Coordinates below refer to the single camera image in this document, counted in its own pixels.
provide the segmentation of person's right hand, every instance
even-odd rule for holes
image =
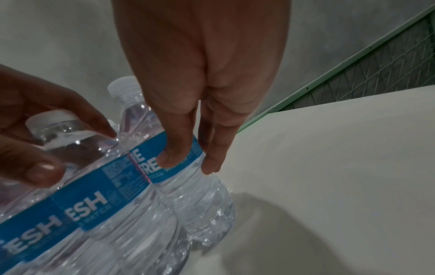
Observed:
[[[93,130],[115,137],[105,117],[76,92],[0,65],[0,177],[42,188],[56,184],[65,167],[31,146],[24,122],[38,113],[66,109]]]
[[[202,171],[220,170],[269,90],[285,48],[290,0],[112,0],[122,46],[168,142],[157,162],[181,162],[198,101]]]

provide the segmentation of fingernail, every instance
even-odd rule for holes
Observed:
[[[37,163],[27,170],[25,176],[31,182],[43,185],[51,177],[54,168],[50,163]]]
[[[169,159],[168,153],[166,151],[163,151],[157,156],[157,164],[162,166],[166,162],[168,162],[168,159]]]

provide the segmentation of metal grid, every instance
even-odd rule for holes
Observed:
[[[422,19],[281,111],[435,84],[435,35]]]

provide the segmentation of bottle cap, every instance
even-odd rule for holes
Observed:
[[[39,113],[31,116],[26,120],[27,129],[35,135],[42,129],[48,128],[51,125],[62,123],[65,121],[79,120],[75,114],[67,110],[53,110]]]
[[[117,97],[129,92],[141,92],[139,82],[135,76],[118,78],[109,84],[107,90],[113,99],[116,99]]]

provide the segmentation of person's left hand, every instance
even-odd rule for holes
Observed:
[[[34,140],[24,125],[30,116],[54,109],[72,111],[91,129],[116,136],[106,118],[76,92],[0,65],[0,177],[35,187],[62,178],[62,162],[27,144]]]

